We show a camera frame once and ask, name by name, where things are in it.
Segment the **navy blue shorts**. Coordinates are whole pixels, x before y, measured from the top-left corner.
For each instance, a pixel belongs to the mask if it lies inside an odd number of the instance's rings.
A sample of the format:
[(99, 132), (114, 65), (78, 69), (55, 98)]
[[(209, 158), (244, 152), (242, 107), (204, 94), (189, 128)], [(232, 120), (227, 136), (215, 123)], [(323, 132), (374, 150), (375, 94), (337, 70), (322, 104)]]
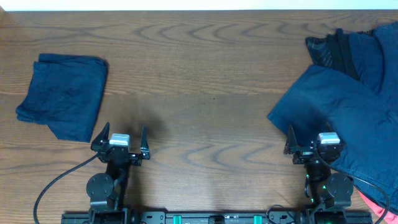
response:
[(48, 126), (57, 139), (90, 142), (107, 76), (100, 57), (40, 54), (17, 119)]

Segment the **black striped garment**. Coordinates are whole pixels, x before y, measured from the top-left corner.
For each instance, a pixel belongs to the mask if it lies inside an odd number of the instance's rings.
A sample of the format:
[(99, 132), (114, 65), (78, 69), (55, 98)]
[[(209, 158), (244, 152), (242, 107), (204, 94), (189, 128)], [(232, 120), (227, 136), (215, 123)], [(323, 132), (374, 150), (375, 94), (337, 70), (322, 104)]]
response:
[(375, 30), (345, 34), (337, 29), (325, 38), (307, 37), (305, 43), (313, 63), (331, 68), (355, 80), (383, 74), (382, 51)]

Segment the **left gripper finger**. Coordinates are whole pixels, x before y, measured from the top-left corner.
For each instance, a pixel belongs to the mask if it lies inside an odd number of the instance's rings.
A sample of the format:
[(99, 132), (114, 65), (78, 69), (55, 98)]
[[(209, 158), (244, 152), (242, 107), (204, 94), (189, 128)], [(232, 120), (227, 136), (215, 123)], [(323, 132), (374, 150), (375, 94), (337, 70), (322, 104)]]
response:
[(107, 122), (102, 131), (92, 140), (90, 147), (92, 151), (100, 152), (109, 143), (109, 128), (110, 124)]
[(145, 125), (142, 127), (141, 144), (140, 144), (141, 155), (144, 160), (150, 160), (150, 150), (147, 141), (147, 128)]

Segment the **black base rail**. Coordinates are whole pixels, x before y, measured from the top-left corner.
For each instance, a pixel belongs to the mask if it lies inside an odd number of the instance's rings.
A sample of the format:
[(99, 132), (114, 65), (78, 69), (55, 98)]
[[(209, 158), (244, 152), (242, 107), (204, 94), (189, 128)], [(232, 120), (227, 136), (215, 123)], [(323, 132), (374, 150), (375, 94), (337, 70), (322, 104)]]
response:
[(372, 224), (369, 212), (321, 212), (313, 218), (305, 212), (271, 209), (264, 213), (193, 213), (136, 211), (109, 213), (64, 213), (62, 224), (125, 223), (125, 224), (298, 224), (298, 223), (347, 223)]

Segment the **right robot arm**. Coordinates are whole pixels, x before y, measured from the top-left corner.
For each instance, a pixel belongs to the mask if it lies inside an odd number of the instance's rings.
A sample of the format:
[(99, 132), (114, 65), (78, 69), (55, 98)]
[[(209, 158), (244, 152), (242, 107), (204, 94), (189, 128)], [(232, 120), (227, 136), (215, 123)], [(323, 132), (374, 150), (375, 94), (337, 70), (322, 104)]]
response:
[(353, 181), (346, 174), (333, 173), (330, 165), (340, 157), (342, 149), (343, 143), (335, 132), (320, 133), (310, 145), (301, 146), (289, 126), (284, 154), (293, 156), (293, 164), (304, 166), (304, 192), (312, 202), (294, 215), (295, 223), (348, 222), (345, 208), (351, 205)]

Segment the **pink red garment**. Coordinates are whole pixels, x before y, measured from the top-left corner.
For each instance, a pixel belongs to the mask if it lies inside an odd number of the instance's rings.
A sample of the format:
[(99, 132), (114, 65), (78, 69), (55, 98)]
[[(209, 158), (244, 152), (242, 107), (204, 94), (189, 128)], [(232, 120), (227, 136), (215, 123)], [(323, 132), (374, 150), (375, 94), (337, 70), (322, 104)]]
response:
[[(384, 209), (378, 205), (376, 205), (374, 202), (372, 202), (370, 199), (367, 198), (364, 194), (359, 192), (361, 198), (364, 200), (366, 205), (378, 216), (381, 217)], [(392, 212), (388, 212), (386, 216), (384, 217), (384, 221), (386, 221), (387, 224), (397, 224), (397, 215)]]

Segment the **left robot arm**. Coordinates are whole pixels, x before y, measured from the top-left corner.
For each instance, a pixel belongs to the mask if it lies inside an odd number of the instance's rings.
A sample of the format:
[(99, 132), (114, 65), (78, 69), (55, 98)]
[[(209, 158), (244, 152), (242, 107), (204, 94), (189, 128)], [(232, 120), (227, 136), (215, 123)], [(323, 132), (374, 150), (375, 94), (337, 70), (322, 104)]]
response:
[(130, 151), (130, 135), (114, 133), (109, 135), (109, 123), (94, 138), (91, 150), (106, 164), (106, 171), (93, 175), (86, 185), (90, 197), (89, 224), (132, 224), (140, 223), (140, 215), (124, 204), (124, 198), (132, 166), (141, 166), (150, 159), (147, 129), (141, 134), (140, 153)]

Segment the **navy blue garment pile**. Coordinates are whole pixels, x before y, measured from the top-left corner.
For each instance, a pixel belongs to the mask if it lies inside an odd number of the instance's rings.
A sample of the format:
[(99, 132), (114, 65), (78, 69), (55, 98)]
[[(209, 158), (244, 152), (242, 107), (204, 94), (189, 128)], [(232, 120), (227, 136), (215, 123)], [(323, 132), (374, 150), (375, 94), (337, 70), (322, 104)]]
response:
[(332, 128), (345, 142), (333, 167), (355, 175), (362, 194), (397, 213), (397, 24), (374, 30), (382, 75), (355, 80), (312, 63), (268, 118), (284, 133), (292, 125), (301, 145)]

